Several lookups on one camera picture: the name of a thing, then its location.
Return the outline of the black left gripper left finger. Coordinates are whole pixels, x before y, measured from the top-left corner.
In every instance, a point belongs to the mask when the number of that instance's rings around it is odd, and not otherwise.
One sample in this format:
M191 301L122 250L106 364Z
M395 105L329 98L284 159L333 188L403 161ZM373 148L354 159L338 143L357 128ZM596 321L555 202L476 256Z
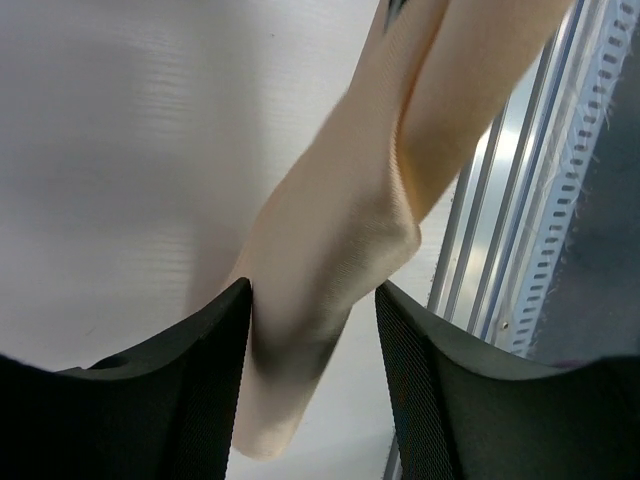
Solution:
M93 366L1 360L5 479L222 479L248 339L251 286Z

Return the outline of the peach satin napkin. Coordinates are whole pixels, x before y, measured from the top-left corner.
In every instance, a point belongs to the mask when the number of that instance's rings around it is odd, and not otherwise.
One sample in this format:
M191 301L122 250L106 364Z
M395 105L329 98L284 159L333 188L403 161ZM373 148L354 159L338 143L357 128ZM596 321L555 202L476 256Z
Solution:
M569 9L378 4L348 88L229 274L253 291L236 451L271 460L288 447L353 306L419 250L421 222Z

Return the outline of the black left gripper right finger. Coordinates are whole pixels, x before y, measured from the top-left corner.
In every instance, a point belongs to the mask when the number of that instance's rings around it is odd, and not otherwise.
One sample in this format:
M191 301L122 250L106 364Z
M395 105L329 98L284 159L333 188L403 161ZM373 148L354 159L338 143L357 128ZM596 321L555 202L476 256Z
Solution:
M635 479L639 360L554 368L432 314L392 283L376 318L406 479Z

